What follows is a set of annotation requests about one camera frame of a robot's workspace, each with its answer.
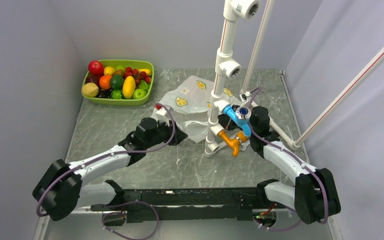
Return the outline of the pale yellow fake lemon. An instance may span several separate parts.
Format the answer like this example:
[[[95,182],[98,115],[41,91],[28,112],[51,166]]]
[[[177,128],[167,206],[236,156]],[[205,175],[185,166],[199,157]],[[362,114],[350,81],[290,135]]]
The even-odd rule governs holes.
[[[87,98],[94,98],[98,95],[100,88],[93,82],[84,84],[81,88],[81,94]]]

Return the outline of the white printed plastic bag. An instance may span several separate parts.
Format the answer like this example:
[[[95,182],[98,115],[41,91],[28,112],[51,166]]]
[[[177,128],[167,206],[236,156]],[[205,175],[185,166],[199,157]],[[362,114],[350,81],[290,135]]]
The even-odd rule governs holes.
[[[158,101],[170,109],[177,126],[195,143],[205,140],[214,82],[190,76]]]

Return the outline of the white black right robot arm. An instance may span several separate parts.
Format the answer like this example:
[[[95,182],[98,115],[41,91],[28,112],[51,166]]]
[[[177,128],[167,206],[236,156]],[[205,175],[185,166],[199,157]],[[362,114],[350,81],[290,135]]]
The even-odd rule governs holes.
[[[291,152],[270,126],[267,108],[228,104],[220,112],[220,123],[211,130],[232,150],[233,157],[249,143],[255,153],[277,166],[292,182],[287,185],[272,179],[259,183],[255,200],[260,207],[282,204],[294,210],[307,225],[324,224],[328,217],[341,212],[332,172],[310,165]]]

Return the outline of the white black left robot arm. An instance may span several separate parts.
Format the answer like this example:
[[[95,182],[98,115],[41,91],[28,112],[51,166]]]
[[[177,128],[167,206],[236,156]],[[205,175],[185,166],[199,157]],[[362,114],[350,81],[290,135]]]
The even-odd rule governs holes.
[[[187,137],[173,120],[164,122],[146,117],[109,150],[69,163],[62,159],[54,161],[32,192],[37,200],[36,214],[59,221],[73,210],[86,206],[106,205],[111,210],[119,209],[125,203],[125,191],[115,181],[90,182],[137,163],[149,152],[176,146]]]

